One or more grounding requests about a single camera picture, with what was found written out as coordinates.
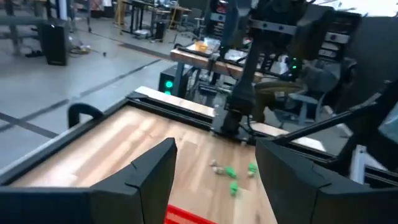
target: black panel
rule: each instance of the black panel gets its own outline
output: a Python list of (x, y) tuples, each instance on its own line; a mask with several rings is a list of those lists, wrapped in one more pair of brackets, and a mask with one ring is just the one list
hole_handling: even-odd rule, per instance
[(94, 223), (143, 223), (139, 188), (125, 184), (135, 171), (128, 165), (91, 187)]
[(167, 138), (132, 162), (135, 172), (130, 175), (126, 185), (139, 187), (145, 224), (164, 221), (176, 159), (174, 138)]
[(397, 187), (358, 184), (265, 139), (257, 140), (256, 159), (279, 224), (398, 222)]
[[(398, 78), (397, 45), (398, 19), (364, 17), (348, 49), (348, 56), (358, 64), (353, 86), (340, 101), (337, 113), (365, 101), (384, 86), (384, 80)], [(347, 125), (355, 131), (362, 121)]]
[(93, 223), (90, 189), (5, 188), (0, 223)]

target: black bracket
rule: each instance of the black bracket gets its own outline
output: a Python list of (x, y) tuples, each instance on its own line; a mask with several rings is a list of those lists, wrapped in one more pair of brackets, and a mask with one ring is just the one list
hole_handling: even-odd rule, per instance
[(80, 123), (80, 115), (87, 114), (93, 119), (99, 119), (104, 114), (94, 106), (85, 103), (74, 103), (68, 108), (68, 127), (72, 128)]
[(219, 59), (218, 55), (211, 54), (208, 63), (207, 63), (207, 70), (208, 74), (210, 75), (211, 71), (213, 70), (214, 65), (216, 64), (217, 60)]
[(248, 124), (246, 123), (246, 121), (248, 120), (246, 116), (242, 117), (242, 120), (240, 121), (239, 124), (240, 127), (238, 128), (238, 132), (236, 134), (225, 133), (223, 130), (221, 130), (221, 127), (223, 126), (223, 122), (227, 114), (228, 111), (225, 110), (222, 106), (215, 108), (215, 117), (213, 118), (213, 122), (211, 124), (210, 128), (211, 131), (217, 135), (226, 137), (231, 140), (246, 142), (246, 143), (252, 142), (251, 141), (252, 136), (249, 134)]

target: floor marking line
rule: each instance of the floor marking line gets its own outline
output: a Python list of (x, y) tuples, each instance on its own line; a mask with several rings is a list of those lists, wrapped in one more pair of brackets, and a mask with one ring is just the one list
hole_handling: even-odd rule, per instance
[(135, 69), (133, 69), (133, 70), (127, 72), (127, 73), (124, 73), (122, 75), (114, 77), (111, 80), (108, 80), (108, 81), (106, 81), (104, 83), (100, 83), (99, 85), (96, 85), (96, 86), (94, 86), (94, 87), (92, 87), (92, 88), (90, 88), (90, 89), (88, 89), (86, 91), (83, 91), (80, 94), (77, 94), (76, 96), (73, 96), (73, 97), (71, 97), (69, 99), (64, 99), (64, 100), (58, 101), (58, 102), (56, 102), (56, 103), (54, 103), (54, 104), (52, 104), (52, 105), (50, 105), (48, 107), (42, 108), (42, 109), (40, 109), (40, 110), (38, 110), (36, 112), (33, 112), (31, 114), (28, 114), (27, 116), (22, 117), (20, 119), (14, 118), (14, 119), (17, 119), (17, 120), (14, 120), (14, 119), (12, 119), (11, 116), (3, 114), (3, 113), (0, 112), (0, 119), (2, 119), (1, 115), (3, 114), (5, 117), (2, 120), (7, 121), (5, 119), (10, 119), (12, 121), (12, 122), (7, 121), (9, 124), (6, 124), (4, 126), (0, 126), (0, 133), (2, 133), (4, 131), (7, 131), (8, 129), (14, 127), (15, 125), (18, 125), (18, 126), (20, 126), (22, 128), (25, 128), (25, 129), (33, 128), (33, 130), (36, 130), (36, 131), (42, 133), (42, 135), (46, 134), (46, 135), (44, 135), (46, 137), (47, 136), (52, 136), (51, 138), (54, 138), (58, 134), (53, 133), (53, 134), (55, 134), (55, 136), (54, 136), (51, 131), (46, 130), (44, 128), (40, 128), (40, 127), (38, 127), (38, 126), (36, 126), (34, 124), (30, 124), (30, 123), (28, 123), (28, 121), (31, 121), (31, 120), (33, 120), (35, 118), (38, 118), (39, 116), (42, 116), (43, 114), (49, 113), (49, 112), (51, 112), (51, 111), (53, 111), (55, 109), (58, 109), (58, 108), (60, 108), (62, 106), (65, 106), (67, 104), (73, 103), (73, 102), (75, 102), (75, 101), (77, 101), (77, 100), (79, 100), (79, 99), (81, 99), (81, 98), (83, 98), (85, 96), (88, 96), (88, 95), (90, 95), (90, 94), (92, 94), (92, 93), (94, 93), (96, 91), (102, 90), (103, 88), (106, 88), (107, 86), (110, 86), (113, 83), (116, 83), (117, 81), (120, 81), (120, 80), (122, 80), (122, 79), (124, 79), (124, 78), (126, 78), (126, 77), (128, 77), (128, 76), (130, 76), (130, 75), (132, 75), (132, 74), (134, 74), (134, 73), (136, 73), (136, 72), (138, 72), (138, 71), (150, 66), (150, 65), (153, 65), (153, 64), (155, 64), (155, 63), (157, 63), (159, 61), (161, 61), (161, 59), (154, 60), (154, 61), (152, 61), (150, 63), (147, 63), (147, 64), (145, 64), (143, 66), (135, 68)]

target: workbench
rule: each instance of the workbench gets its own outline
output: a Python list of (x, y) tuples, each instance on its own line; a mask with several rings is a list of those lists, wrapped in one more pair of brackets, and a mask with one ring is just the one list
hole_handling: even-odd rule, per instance
[[(208, 68), (208, 58), (202, 57), (199, 55), (195, 55), (192, 53), (184, 52), (179, 49), (173, 49), (170, 51), (170, 58), (174, 62), (178, 62), (177, 72), (175, 74), (174, 79), (174, 87), (172, 90), (172, 95), (177, 96), (180, 88), (180, 81), (183, 75), (184, 65), (191, 65), (195, 68), (199, 69), (207, 69)], [(239, 67), (236, 65), (231, 65), (226, 62), (217, 61), (214, 66), (212, 72), (219, 73), (222, 75), (232, 76), (235, 79), (239, 79), (242, 75), (243, 67)], [(254, 75), (254, 82), (259, 82), (263, 78), (263, 74), (261, 72), (256, 72)]]
[[(215, 116), (213, 108), (143, 86), (133, 94), (145, 95), (206, 118)], [(0, 170), (0, 184), (89, 187), (126, 167), (165, 138), (172, 137), (178, 153), (169, 204), (217, 223), (276, 223), (259, 176), (247, 177), (249, 163), (255, 162), (254, 146), (214, 137), (209, 131), (126, 102), (127, 99), (122, 100), (101, 118), (72, 127)], [(253, 124), (253, 129), (271, 136), (286, 133), (266, 124)], [(320, 142), (310, 138), (298, 139), (296, 144), (324, 151)], [(229, 194), (232, 180), (216, 175), (209, 166), (213, 159), (235, 168), (240, 187), (235, 198)]]
[(143, 20), (143, 16), (144, 16), (144, 9), (145, 9), (145, 7), (154, 7), (154, 5), (144, 2), (144, 1), (140, 1), (140, 0), (124, 0), (123, 4), (127, 4), (127, 5), (131, 6), (131, 17), (130, 17), (130, 29), (122, 30), (122, 31), (133, 34), (133, 32), (135, 30), (142, 30), (142, 20)]
[(186, 12), (192, 12), (191, 9), (187, 9), (181, 6), (169, 6), (169, 9), (171, 11), (171, 15), (172, 15), (172, 20), (170, 21), (170, 26), (176, 26), (176, 25), (182, 25), (182, 19), (183, 19), (183, 15)]

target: orange object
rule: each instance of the orange object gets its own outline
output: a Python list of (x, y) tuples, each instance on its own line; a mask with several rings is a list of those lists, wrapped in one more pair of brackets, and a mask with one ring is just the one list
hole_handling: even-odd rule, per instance
[(203, 41), (196, 41), (195, 42), (195, 50), (196, 51), (200, 51), (200, 52), (203, 52), (203, 53), (206, 53), (206, 51), (207, 51), (207, 44), (206, 43), (204, 43)]
[(173, 205), (167, 206), (165, 224), (216, 224)]

